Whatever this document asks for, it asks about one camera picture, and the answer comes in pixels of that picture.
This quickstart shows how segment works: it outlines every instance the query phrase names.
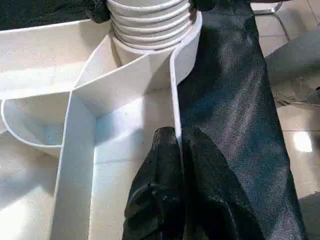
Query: white plastic panel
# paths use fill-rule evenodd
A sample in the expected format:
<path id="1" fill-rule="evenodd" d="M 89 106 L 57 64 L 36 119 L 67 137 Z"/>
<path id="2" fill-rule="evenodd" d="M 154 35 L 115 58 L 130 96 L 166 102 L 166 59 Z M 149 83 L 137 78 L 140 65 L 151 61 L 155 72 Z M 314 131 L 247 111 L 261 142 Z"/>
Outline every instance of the white plastic panel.
<path id="1" fill-rule="evenodd" d="M 153 57 L 144 55 L 137 60 L 110 72 L 90 84 L 77 88 L 74 92 L 80 96 L 92 113 L 100 117 L 114 109 L 143 96 L 157 88 L 169 86 L 166 72 L 159 83 L 156 74 L 159 69 L 152 66 Z"/>
<path id="2" fill-rule="evenodd" d="M 60 157 L 52 240 L 86 240 L 89 232 L 96 119 L 72 96 Z"/>
<path id="3" fill-rule="evenodd" d="M 110 22 L 90 20 L 0 32 L 0 99 L 70 91 Z"/>
<path id="4" fill-rule="evenodd" d="M 81 86 L 121 66 L 118 53 L 112 43 L 110 35 L 106 35 L 99 46 L 94 50 L 76 86 Z"/>

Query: white plastic divider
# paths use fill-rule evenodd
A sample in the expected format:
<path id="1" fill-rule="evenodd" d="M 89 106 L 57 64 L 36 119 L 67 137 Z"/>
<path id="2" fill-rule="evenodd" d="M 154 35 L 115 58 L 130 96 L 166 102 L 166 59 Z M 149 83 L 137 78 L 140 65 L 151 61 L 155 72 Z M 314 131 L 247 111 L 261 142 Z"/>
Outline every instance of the white plastic divider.
<path id="1" fill-rule="evenodd" d="M 70 91 L 109 31 L 91 20 L 0 31 L 0 99 Z"/>
<path id="2" fill-rule="evenodd" d="M 77 33 L 78 29 L 83 26 L 86 31 L 90 25 L 92 25 L 92 23 L 89 21 L 78 22 L 76 25 L 72 24 L 71 26 L 75 28 L 72 28 L 72 32 Z M 108 31 L 110 31 L 109 24 L 103 25 L 108 28 Z M 53 26 L 51 30 L 51 34 L 57 32 L 56 26 Z M 47 36 L 48 34 L 48 32 L 41 32 L 41 34 L 39 33 L 40 36 L 34 36 L 36 35 L 34 33 L 31 34 L 31 36 L 33 36 L 37 41 L 40 41 L 41 38 L 39 37 Z M 81 47 L 84 48 L 86 46 L 80 45 L 80 52 L 84 51 Z M 66 58 L 74 59 L 74 55 L 80 55 L 80 57 L 83 58 L 83 53 L 76 53 L 73 48 L 68 48 L 67 50 L 68 56 L 66 56 Z M 110 35 L 107 34 L 92 52 L 84 66 L 81 63 L 82 71 L 78 69 L 74 72 L 74 76 L 71 79 L 72 81 L 69 82 L 70 86 L 68 89 L 65 89 L 66 92 L 59 92 L 59 90 L 54 86 L 46 85 L 45 88 L 36 88 L 36 91 L 32 92 L 32 96 L 26 97 L 26 95 L 31 93 L 30 89 L 28 87 L 23 88 L 23 85 L 20 85 L 19 87 L 21 87 L 21 89 L 18 91 L 14 90 L 11 91 L 11 93 L 10 91 L 7 92 L 10 95 L 8 95 L 10 99 L 2 101 L 1 118 L 8 131 L 15 138 L 27 145 L 58 158 L 62 147 L 62 137 L 70 90 L 77 82 L 79 84 L 85 84 L 86 82 L 104 75 L 109 71 L 112 72 L 120 65 L 119 57 L 114 49 L 114 44 L 111 41 Z M 22 92 L 23 95 L 16 95 L 15 93 L 18 92 Z"/>
<path id="3" fill-rule="evenodd" d="M 192 69 L 189 64 L 185 65 L 188 70 L 180 68 L 181 61 L 191 53 L 184 47 L 196 45 L 201 25 L 198 13 L 195 31 L 181 42 L 171 60 L 173 65 L 169 66 L 171 54 L 166 51 L 163 65 L 156 64 L 167 71 L 171 68 L 174 76 L 164 74 L 159 81 L 159 76 L 154 77 L 155 55 L 148 53 L 137 58 L 139 53 L 129 50 L 132 62 L 72 91 L 64 126 L 51 240 L 122 238 L 128 192 L 151 148 L 154 132 L 173 126 L 178 129 L 177 134 L 181 133 L 177 82 Z"/>
<path id="4" fill-rule="evenodd" d="M 62 92 L 3 100 L 1 117 L 16 139 L 58 158 L 68 99 Z"/>

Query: black fabric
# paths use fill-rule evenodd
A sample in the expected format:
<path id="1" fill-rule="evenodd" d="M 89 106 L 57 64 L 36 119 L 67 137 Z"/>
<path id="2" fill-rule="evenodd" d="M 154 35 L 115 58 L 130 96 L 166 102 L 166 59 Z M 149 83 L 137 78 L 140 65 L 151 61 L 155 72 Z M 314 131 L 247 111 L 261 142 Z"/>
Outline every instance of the black fabric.
<path id="1" fill-rule="evenodd" d="M 87 19 L 81 0 L 1 0 L 0 30 Z"/>
<path id="2" fill-rule="evenodd" d="M 192 239 L 263 240 L 248 197 L 212 140 L 192 127 L 182 143 Z"/>
<path id="3" fill-rule="evenodd" d="M 202 16 L 194 69 L 178 86 L 182 126 L 222 152 L 267 240 L 307 239 L 250 4 L 219 0 Z"/>

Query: black nonwoven fabric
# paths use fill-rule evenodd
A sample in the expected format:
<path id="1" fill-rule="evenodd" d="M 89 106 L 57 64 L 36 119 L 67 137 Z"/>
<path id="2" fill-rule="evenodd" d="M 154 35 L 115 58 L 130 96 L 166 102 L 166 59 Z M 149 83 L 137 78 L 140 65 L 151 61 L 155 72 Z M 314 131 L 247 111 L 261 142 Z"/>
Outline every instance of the black nonwoven fabric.
<path id="1" fill-rule="evenodd" d="M 305 240 L 250 4 L 218 0 L 202 16 L 195 66 L 178 86 L 182 127 L 199 128 L 224 155 L 265 239 Z"/>

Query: white plastic tray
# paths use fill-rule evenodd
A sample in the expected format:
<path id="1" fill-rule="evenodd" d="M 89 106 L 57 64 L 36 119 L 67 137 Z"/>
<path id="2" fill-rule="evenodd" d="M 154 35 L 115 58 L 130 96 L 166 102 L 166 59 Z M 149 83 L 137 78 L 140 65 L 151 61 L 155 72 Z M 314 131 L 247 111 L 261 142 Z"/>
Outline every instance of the white plastic tray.
<path id="1" fill-rule="evenodd" d="M 43 226 L 39 223 L 43 236 L 121 239 L 131 182 L 154 132 L 173 126 L 181 140 L 177 84 L 195 63 L 201 25 L 198 12 L 194 32 L 176 47 L 159 52 L 126 48 L 107 34 L 82 63 L 79 76 L 71 78 L 71 91 L 70 86 L 29 91 L 20 85 L 2 101 L 4 125 L 22 146 L 59 158 L 48 205 L 54 205 L 54 214 L 42 213 L 41 208 L 37 213 L 52 217 L 43 219 Z M 36 239 L 42 231 L 21 229 L 30 236 L 23 239 Z"/>

